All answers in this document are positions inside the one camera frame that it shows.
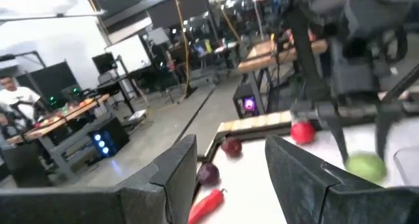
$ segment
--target desk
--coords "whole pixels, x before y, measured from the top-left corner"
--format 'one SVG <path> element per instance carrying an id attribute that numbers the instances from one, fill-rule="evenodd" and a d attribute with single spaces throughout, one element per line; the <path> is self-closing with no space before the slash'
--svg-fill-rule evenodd
<path id="1" fill-rule="evenodd" d="M 312 50 L 314 54 L 321 54 L 327 50 L 327 43 L 324 40 L 315 41 L 312 43 Z M 270 41 L 259 43 L 255 45 L 247 55 L 247 59 L 251 60 L 243 61 L 238 65 L 238 70 L 241 73 L 248 74 L 252 94 L 255 97 L 256 107 L 261 115 L 266 113 L 266 109 L 262 102 L 259 86 L 257 86 L 255 71 L 260 70 L 260 73 L 262 74 L 266 72 L 268 81 L 271 82 L 267 67 L 276 64 L 276 60 L 270 53 L 272 53 Z M 279 53 L 278 57 L 282 64 L 286 64 L 297 59 L 297 52 L 295 48 L 291 48 L 290 50 Z"/>
<path id="2" fill-rule="evenodd" d="M 395 125 L 387 146 L 388 155 L 386 156 L 386 164 L 388 176 L 379 184 L 382 187 L 410 185 L 403 180 L 402 171 L 393 159 L 393 156 L 398 151 L 408 147 L 417 148 L 416 138 L 409 138 L 406 135 L 412 135 L 414 137 L 418 125 L 419 118 L 417 117 L 409 120 L 405 119 Z M 287 111 L 244 120 L 224 122 L 220 125 L 214 136 L 215 139 L 210 143 L 205 154 L 209 162 L 218 167 L 220 182 L 215 186 L 197 185 L 194 203 L 196 204 L 201 201 L 214 188 L 226 189 L 227 194 L 225 195 L 223 205 L 202 219 L 200 223 L 287 223 L 285 216 L 288 220 L 296 220 L 293 223 L 304 223 L 303 220 L 299 219 L 300 215 L 289 215 L 293 212 L 287 209 L 289 205 L 285 203 L 289 200 L 300 200 L 302 198 L 305 198 L 310 203 L 311 209 L 308 211 L 304 209 L 304 205 L 307 202 L 300 202 L 292 207 L 294 209 L 297 208 L 297 210 L 303 210 L 301 212 L 302 214 L 309 214 L 310 210 L 316 209 L 316 207 L 322 207 L 324 200 L 330 200 L 329 203 L 332 211 L 329 213 L 344 215 L 348 212 L 350 213 L 351 208 L 353 208 L 353 206 L 345 205 L 344 203 L 354 202 L 357 199 L 359 202 L 356 200 L 355 203 L 359 203 L 360 205 L 364 205 L 365 203 L 364 208 L 353 211 L 351 215 L 372 217 L 368 215 L 368 212 L 372 210 L 371 207 L 382 206 L 380 202 L 389 200 L 389 194 L 385 192 L 385 189 L 382 190 L 383 198 L 380 200 L 368 199 L 363 196 L 361 190 L 363 186 L 359 184 L 362 182 L 366 185 L 367 181 L 356 180 L 354 176 L 350 176 L 344 172 L 345 167 L 340 157 L 340 152 L 330 132 L 320 130 L 317 132 L 315 142 L 304 147 L 296 146 L 294 145 L 295 142 L 289 136 L 290 126 L 291 117 Z M 350 155 L 354 155 L 360 151 L 375 153 L 374 129 L 373 124 L 361 124 L 344 128 Z M 219 141 L 225 136 L 234 137 L 242 141 L 243 149 L 241 157 L 235 159 L 228 158 L 219 149 Z M 278 143 L 272 143 L 272 141 L 278 141 L 279 138 L 283 138 L 291 144 L 280 147 Z M 418 163 L 414 162 L 414 158 L 412 157 L 409 162 L 412 162 L 412 165 L 417 167 Z M 339 174 L 338 176 L 347 181 L 349 185 L 347 188 L 345 188 L 346 184 L 340 185 L 339 193 L 333 190 L 333 185 L 326 185 L 330 189 L 322 193 L 321 195 L 323 196 L 321 198 L 316 198 L 318 196 L 314 195 L 314 189 L 309 189 L 311 195 L 304 196 L 305 190 L 302 188 L 311 188 L 310 185 L 312 184 L 326 184 L 328 179 L 330 179 L 327 173 Z M 307 181 L 305 184 L 309 185 L 295 185 L 301 181 Z M 352 181 L 357 182 L 357 188 L 354 189 L 352 184 L 355 182 L 352 183 Z M 334 194 L 333 198 L 329 198 L 328 195 L 332 192 Z M 405 210 L 400 211 L 399 214 L 403 216 Z M 348 216 L 345 215 L 341 219 L 341 222 L 334 219 L 328 223 L 346 223 L 347 220 Z M 383 223 L 383 221 L 379 220 L 378 215 L 377 219 L 369 218 L 365 223 Z"/>
<path id="3" fill-rule="evenodd" d="M 130 82 L 130 84 L 132 85 L 132 88 L 133 88 L 134 92 L 137 94 L 137 89 L 136 89 L 136 87 L 134 86 L 134 84 L 132 83 L 132 81 L 130 80 L 130 78 L 128 76 L 118 77 L 118 79 L 113 79 L 113 80 L 110 80 L 106 83 L 100 84 L 100 85 L 98 85 L 98 87 L 96 89 L 98 89 L 98 92 L 100 94 L 103 94 L 103 93 L 100 92 L 101 90 L 104 91 L 104 92 L 105 91 L 109 92 L 109 89 L 114 90 L 115 87 L 117 87 L 119 92 L 122 94 L 122 97 L 124 98 L 125 104 L 128 106 L 128 108 L 131 111 L 131 114 L 133 115 L 136 111 L 134 110 L 134 107 L 131 104 L 129 93 L 125 92 L 125 89 L 124 89 L 124 86 L 123 86 L 123 83 L 122 83 L 123 80 L 128 80 Z"/>
<path id="4" fill-rule="evenodd" d="M 65 176 L 69 180 L 76 180 L 78 177 L 76 174 L 72 171 L 71 165 L 66 161 L 66 159 L 63 157 L 63 153 L 70 148 L 71 146 L 75 145 L 76 143 L 80 143 L 80 141 L 83 141 L 83 138 L 86 137 L 87 133 L 89 133 L 91 130 L 93 130 L 95 127 L 97 127 L 98 124 L 106 121 L 109 119 L 109 117 L 112 117 L 113 112 L 111 111 L 111 107 L 106 107 L 108 111 L 110 111 L 108 114 L 104 116 L 98 117 L 94 122 L 88 123 L 86 126 L 84 126 L 79 131 L 72 134 L 67 139 L 63 140 L 59 145 L 55 145 L 49 137 L 46 135 L 53 131 L 54 129 L 58 128 L 59 126 L 63 126 L 66 121 L 76 119 L 78 116 L 82 115 L 83 113 L 86 113 L 88 110 L 92 109 L 93 107 L 97 106 L 98 103 L 104 103 L 109 98 L 109 95 L 106 94 L 102 97 L 100 97 L 97 102 L 93 101 L 90 104 L 87 104 L 82 107 L 78 107 L 69 114 L 65 116 L 66 119 L 60 119 L 50 126 L 47 126 L 45 128 L 40 129 L 34 129 L 28 133 L 25 134 L 25 139 L 28 141 L 30 140 L 39 140 L 43 147 L 48 151 L 48 153 L 51 155 L 51 158 L 54 160 L 54 162 L 57 164 L 60 172 L 62 174 L 65 174 Z M 10 138 L 7 140 L 9 143 L 22 143 L 23 139 L 21 136 L 14 136 L 13 138 Z"/>
<path id="5" fill-rule="evenodd" d="M 102 103 L 105 100 L 107 100 L 108 98 L 109 98 L 109 95 L 106 94 L 106 95 L 100 97 L 98 99 L 98 102 Z M 26 133 L 25 134 L 25 139 L 30 141 L 30 140 L 35 140 L 35 139 L 38 139 L 40 137 L 43 137 L 43 136 L 47 135 L 49 132 L 53 131 L 54 129 L 64 125 L 66 121 L 76 119 L 78 116 L 82 115 L 83 113 L 86 113 L 86 111 L 88 111 L 88 110 L 92 109 L 93 107 L 97 106 L 97 104 L 98 103 L 93 101 L 92 103 L 90 103 L 88 105 L 85 105 L 83 107 L 78 107 L 78 108 L 72 110 L 72 112 L 70 112 L 69 114 L 67 114 L 65 116 L 65 119 L 60 119 L 60 120 L 52 123 L 50 126 L 47 126 L 45 128 L 34 129 L 34 130 Z M 21 136 L 14 136 L 12 138 L 7 139 L 7 142 L 9 142 L 11 144 L 22 143 L 23 139 L 22 139 Z"/>

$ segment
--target monitor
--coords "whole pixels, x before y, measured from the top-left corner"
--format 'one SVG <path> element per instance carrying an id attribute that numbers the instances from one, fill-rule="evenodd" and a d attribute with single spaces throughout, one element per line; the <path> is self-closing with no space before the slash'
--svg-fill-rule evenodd
<path id="1" fill-rule="evenodd" d="M 100 54 L 98 56 L 93 57 L 92 60 L 96 65 L 99 74 L 104 74 L 109 70 L 112 70 L 117 67 L 112 53 Z"/>
<path id="2" fill-rule="evenodd" d="M 141 42 L 139 35 L 125 39 L 119 43 L 105 48 L 105 51 L 111 53 L 114 59 L 123 61 L 127 73 L 120 62 L 117 62 L 117 71 L 119 75 L 125 75 L 151 65 L 149 55 Z"/>

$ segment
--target wall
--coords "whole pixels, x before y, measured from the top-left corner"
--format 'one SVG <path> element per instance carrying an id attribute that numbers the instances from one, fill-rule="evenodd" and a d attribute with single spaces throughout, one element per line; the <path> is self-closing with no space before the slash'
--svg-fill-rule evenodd
<path id="1" fill-rule="evenodd" d="M 87 1 L 73 7 L 69 13 L 91 13 Z M 82 88 L 98 85 L 98 70 L 92 57 L 104 53 L 106 43 L 96 17 L 60 18 L 7 22 L 0 26 L 0 51 L 18 54 L 36 50 L 46 65 L 67 61 Z M 18 73 L 41 69 L 34 56 L 17 58 Z"/>
<path id="2" fill-rule="evenodd" d="M 143 20 L 140 20 L 134 24 L 131 24 L 125 28 L 122 28 L 114 33 L 109 34 L 109 39 L 110 41 L 115 44 L 131 35 L 133 35 L 134 33 L 137 33 L 139 31 L 141 31 L 142 29 L 146 28 L 147 26 L 151 25 L 151 18 L 147 17 L 144 18 Z"/>

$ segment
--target metal pole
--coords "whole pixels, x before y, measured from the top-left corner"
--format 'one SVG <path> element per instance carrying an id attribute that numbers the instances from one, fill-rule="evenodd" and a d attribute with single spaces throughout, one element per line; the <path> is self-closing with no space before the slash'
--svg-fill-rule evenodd
<path id="1" fill-rule="evenodd" d="M 406 74 L 391 90 L 389 90 L 382 98 L 381 102 L 388 103 L 392 100 L 398 99 L 402 93 L 407 90 L 419 79 L 419 65 L 415 66 Z"/>
<path id="2" fill-rule="evenodd" d="M 35 82 L 35 80 L 33 79 L 32 75 L 30 72 L 25 71 L 25 75 L 26 77 L 29 79 L 29 81 L 31 82 L 32 86 L 34 87 L 34 89 L 37 91 L 37 93 L 40 95 L 40 97 L 43 99 L 43 101 L 45 103 L 48 103 L 48 101 L 46 100 L 44 94 L 41 92 L 41 90 L 39 89 L 38 84 Z"/>
<path id="3" fill-rule="evenodd" d="M 34 55 L 37 59 L 39 64 L 42 66 L 42 68 L 46 68 L 46 64 L 44 62 L 44 60 L 41 58 L 41 56 L 39 55 L 39 53 L 37 51 L 31 51 L 31 52 L 23 52 L 20 54 L 14 54 L 14 57 L 19 57 L 19 56 L 27 56 L 27 55 Z"/>
<path id="4" fill-rule="evenodd" d="M 132 81 L 130 81 L 129 72 L 128 72 L 125 64 L 124 64 L 124 61 L 122 60 L 122 57 L 121 56 L 118 56 L 117 57 L 117 61 L 119 61 L 120 65 L 122 66 L 122 68 L 123 68 L 123 70 L 125 72 L 125 76 L 128 79 L 128 82 L 130 83 L 130 85 L 132 87 L 132 90 L 134 90 L 134 92 L 136 93 L 136 96 L 139 96 L 139 92 L 138 92 L 136 86 L 134 86 L 134 84 L 132 83 Z"/>
<path id="5" fill-rule="evenodd" d="M 220 38 L 218 37 L 218 29 L 214 18 L 214 13 L 212 13 L 210 2 L 208 0 L 204 0 L 205 8 L 208 12 L 209 17 L 209 24 L 211 25 L 212 32 L 214 33 L 215 40 L 220 41 Z"/>
<path id="6" fill-rule="evenodd" d="M 46 64 L 45 64 L 44 60 L 41 58 L 41 56 L 39 55 L 39 53 L 37 51 L 34 51 L 33 55 L 35 55 L 37 57 L 39 63 L 42 65 L 42 67 L 46 68 Z"/>
<path id="7" fill-rule="evenodd" d="M 264 40 L 261 15 L 259 14 L 259 9 L 258 9 L 258 1 L 253 0 L 253 4 L 255 5 L 256 18 L 257 18 L 257 23 L 259 25 L 259 31 L 260 31 L 260 34 L 261 34 L 261 39 Z"/>
<path id="8" fill-rule="evenodd" d="M 39 19 L 51 19 L 51 18 L 76 18 L 76 17 L 87 17 L 87 16 L 100 16 L 105 11 L 93 12 L 90 14 L 34 14 L 33 16 L 0 16 L 0 22 L 12 22 L 21 20 L 39 20 Z"/>

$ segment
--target black screen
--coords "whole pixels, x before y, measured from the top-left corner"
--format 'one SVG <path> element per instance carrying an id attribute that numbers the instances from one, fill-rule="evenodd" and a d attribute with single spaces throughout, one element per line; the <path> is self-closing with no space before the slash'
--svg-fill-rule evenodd
<path id="1" fill-rule="evenodd" d="M 99 71 L 99 74 L 104 74 L 109 70 L 113 69 L 115 65 L 115 60 L 111 53 L 105 53 L 92 58 L 96 68 Z"/>
<path id="2" fill-rule="evenodd" d="M 46 97 L 45 100 L 49 100 L 50 97 L 57 98 L 64 88 L 78 84 L 67 62 L 31 72 L 30 75 L 41 91 L 38 93 Z M 20 86 L 37 90 L 26 75 L 18 76 L 16 80 Z"/>
<path id="3" fill-rule="evenodd" d="M 384 189 L 279 136 L 267 137 L 265 155 L 287 223 L 419 223 L 417 187 Z"/>
<path id="4" fill-rule="evenodd" d="M 204 0 L 179 0 L 182 18 L 188 20 L 207 11 Z M 149 10 L 153 27 L 168 28 L 174 24 L 180 24 L 179 14 L 175 5 L 175 0 L 163 1 Z"/>

